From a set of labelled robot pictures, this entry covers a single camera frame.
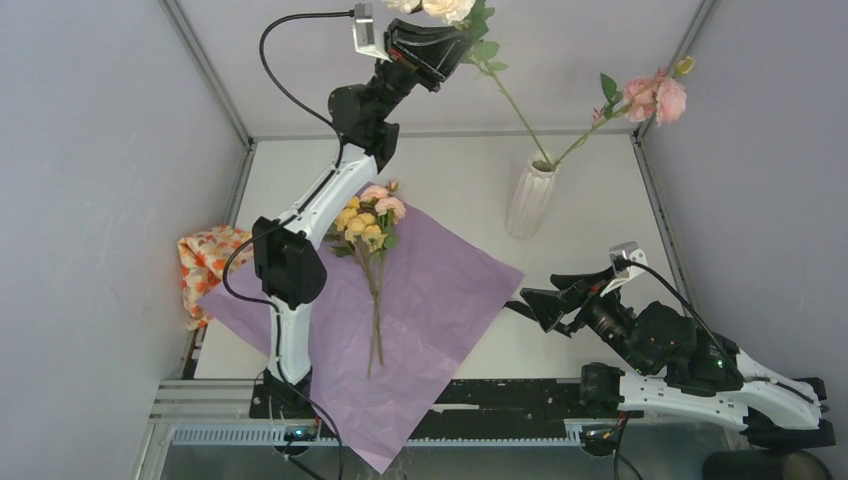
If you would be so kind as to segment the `black printed ribbon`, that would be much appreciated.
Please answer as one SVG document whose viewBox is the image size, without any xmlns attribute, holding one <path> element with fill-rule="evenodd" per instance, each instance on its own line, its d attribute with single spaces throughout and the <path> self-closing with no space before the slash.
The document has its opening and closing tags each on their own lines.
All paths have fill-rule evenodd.
<svg viewBox="0 0 848 480">
<path fill-rule="evenodd" d="M 522 317 L 529 319 L 533 323 L 537 324 L 545 333 L 557 332 L 568 338 L 571 337 L 571 333 L 568 331 L 568 328 L 560 321 L 550 324 L 542 322 L 536 317 L 532 309 L 525 303 L 516 300 L 510 300 L 504 304 L 503 308 L 511 310 L 521 315 Z"/>
</svg>

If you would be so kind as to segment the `white rose stem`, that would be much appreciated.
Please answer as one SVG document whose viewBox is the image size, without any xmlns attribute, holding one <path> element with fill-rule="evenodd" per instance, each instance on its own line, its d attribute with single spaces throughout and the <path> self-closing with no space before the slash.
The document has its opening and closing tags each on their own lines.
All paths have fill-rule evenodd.
<svg viewBox="0 0 848 480">
<path fill-rule="evenodd" d="M 383 1 L 383 4 L 407 15 L 423 12 L 456 30 L 470 33 L 473 46 L 464 55 L 461 63 L 473 65 L 480 75 L 491 79 L 498 91 L 508 101 L 524 129 L 530 135 L 537 152 L 541 155 L 541 159 L 532 160 L 531 165 L 544 173 L 553 173 L 556 170 L 556 162 L 551 160 L 544 150 L 534 128 L 499 76 L 501 72 L 508 69 L 508 66 L 496 59 L 500 51 L 500 44 L 486 39 L 489 32 L 488 20 L 496 12 L 494 7 L 489 7 L 487 2 L 483 0 Z"/>
</svg>

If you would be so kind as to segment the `peach rose stem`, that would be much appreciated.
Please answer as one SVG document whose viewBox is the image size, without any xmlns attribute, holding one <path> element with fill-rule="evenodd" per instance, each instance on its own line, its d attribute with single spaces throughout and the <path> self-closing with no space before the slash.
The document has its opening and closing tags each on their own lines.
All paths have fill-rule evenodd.
<svg viewBox="0 0 848 480">
<path fill-rule="evenodd" d="M 373 300 L 372 334 L 369 344 L 367 375 L 385 365 L 382 339 L 382 303 L 389 251 L 399 244 L 396 226 L 405 219 L 407 208 L 397 197 L 399 184 L 390 181 L 385 186 L 369 186 L 359 196 L 357 219 L 364 229 L 356 236 L 359 265 L 368 282 Z"/>
</svg>

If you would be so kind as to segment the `yellow rose stem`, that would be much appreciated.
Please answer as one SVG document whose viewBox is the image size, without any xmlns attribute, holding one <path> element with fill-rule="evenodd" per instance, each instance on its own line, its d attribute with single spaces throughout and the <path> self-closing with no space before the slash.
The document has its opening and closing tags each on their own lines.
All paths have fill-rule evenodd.
<svg viewBox="0 0 848 480">
<path fill-rule="evenodd" d="M 338 258 L 352 259 L 363 272 L 359 265 L 359 255 L 355 245 L 356 236 L 364 229 L 364 225 L 357 219 L 360 214 L 359 208 L 359 196 L 351 198 L 348 205 L 337 215 L 333 226 L 325 234 L 324 241 L 330 244 L 330 251 L 333 255 Z"/>
</svg>

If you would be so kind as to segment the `purple wrapping paper sheet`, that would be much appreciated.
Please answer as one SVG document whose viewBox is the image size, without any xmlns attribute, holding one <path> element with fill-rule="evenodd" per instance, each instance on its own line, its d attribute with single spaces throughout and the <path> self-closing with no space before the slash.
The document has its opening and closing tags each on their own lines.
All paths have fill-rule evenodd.
<svg viewBox="0 0 848 480">
<path fill-rule="evenodd" d="M 417 208 L 397 228 L 382 303 L 351 259 L 319 251 L 328 279 L 313 304 L 310 396 L 343 442 L 386 471 L 523 280 Z"/>
</svg>

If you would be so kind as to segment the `pink rose stem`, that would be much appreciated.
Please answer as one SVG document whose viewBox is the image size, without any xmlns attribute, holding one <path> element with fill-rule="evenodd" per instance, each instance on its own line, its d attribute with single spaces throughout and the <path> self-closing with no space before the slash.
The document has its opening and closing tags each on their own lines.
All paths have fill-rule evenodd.
<svg viewBox="0 0 848 480">
<path fill-rule="evenodd" d="M 653 76 L 638 76 L 619 86 L 609 75 L 601 73 L 600 82 L 605 104 L 595 109 L 590 128 L 562 154 L 548 162 L 556 171 L 566 156 L 586 143 L 590 136 L 612 120 L 625 118 L 638 124 L 653 119 L 658 125 L 680 120 L 687 108 L 687 93 L 678 77 L 695 70 L 696 61 L 691 56 L 678 60 L 671 70 L 658 69 Z"/>
</svg>

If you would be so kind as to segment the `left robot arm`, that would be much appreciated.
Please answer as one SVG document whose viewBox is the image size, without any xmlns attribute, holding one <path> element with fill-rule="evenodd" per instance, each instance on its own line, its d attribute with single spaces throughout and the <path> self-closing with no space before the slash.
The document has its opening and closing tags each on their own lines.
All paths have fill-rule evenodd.
<svg viewBox="0 0 848 480">
<path fill-rule="evenodd" d="M 347 201 L 395 153 L 399 126 L 387 117 L 417 86 L 437 92 L 475 45 L 468 29 L 421 27 L 400 19 L 382 36 L 386 58 L 365 84 L 338 87 L 328 98 L 336 159 L 278 217 L 252 229 L 254 269 L 269 302 L 271 354 L 263 373 L 269 399 L 290 417 L 316 406 L 309 387 L 311 308 L 327 281 L 318 250 Z"/>
</svg>

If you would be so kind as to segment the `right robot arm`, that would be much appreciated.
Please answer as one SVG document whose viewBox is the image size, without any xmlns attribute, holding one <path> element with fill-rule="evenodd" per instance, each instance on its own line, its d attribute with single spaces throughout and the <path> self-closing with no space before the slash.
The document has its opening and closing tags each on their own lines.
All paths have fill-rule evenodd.
<svg viewBox="0 0 848 480">
<path fill-rule="evenodd" d="M 687 301 L 685 311 L 658 301 L 641 312 L 621 302 L 620 290 L 647 273 L 681 294 L 654 269 L 617 258 L 601 272 L 553 275 L 552 289 L 524 288 L 506 308 L 566 337 L 590 329 L 625 363 L 582 367 L 577 401 L 584 412 L 655 412 L 709 422 L 754 446 L 811 449 L 836 443 L 825 384 L 792 379 L 761 365 L 715 333 Z"/>
</svg>

